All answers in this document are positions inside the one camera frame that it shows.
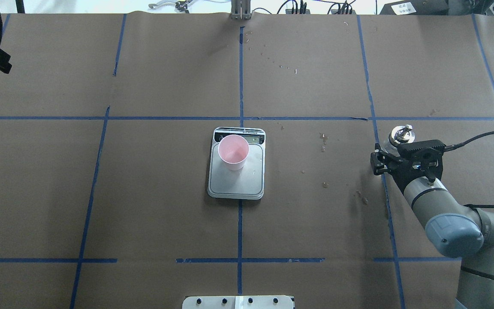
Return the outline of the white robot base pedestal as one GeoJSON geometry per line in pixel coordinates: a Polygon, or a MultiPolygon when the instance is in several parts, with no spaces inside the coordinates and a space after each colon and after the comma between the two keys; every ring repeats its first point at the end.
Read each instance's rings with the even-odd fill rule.
{"type": "Polygon", "coordinates": [[[198,296],[186,297],[183,309],[295,309],[288,295],[198,296]]]}

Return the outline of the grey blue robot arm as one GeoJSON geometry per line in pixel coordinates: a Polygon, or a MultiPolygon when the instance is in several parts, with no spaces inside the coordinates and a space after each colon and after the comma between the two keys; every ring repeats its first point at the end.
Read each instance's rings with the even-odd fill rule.
{"type": "Polygon", "coordinates": [[[442,184],[443,155],[437,139],[403,143],[395,152],[375,144],[370,165],[392,176],[425,234],[447,258],[460,258],[457,309],[494,309],[494,213],[461,205],[442,184]]]}

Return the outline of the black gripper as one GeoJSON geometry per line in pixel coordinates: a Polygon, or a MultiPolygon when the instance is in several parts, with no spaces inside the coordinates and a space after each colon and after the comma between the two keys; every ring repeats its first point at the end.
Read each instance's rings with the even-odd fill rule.
{"type": "Polygon", "coordinates": [[[431,184],[443,175],[443,154],[446,145],[439,139],[398,145],[397,155],[383,149],[378,143],[370,155],[373,174],[392,176],[400,192],[418,178],[426,178],[431,184]]]}

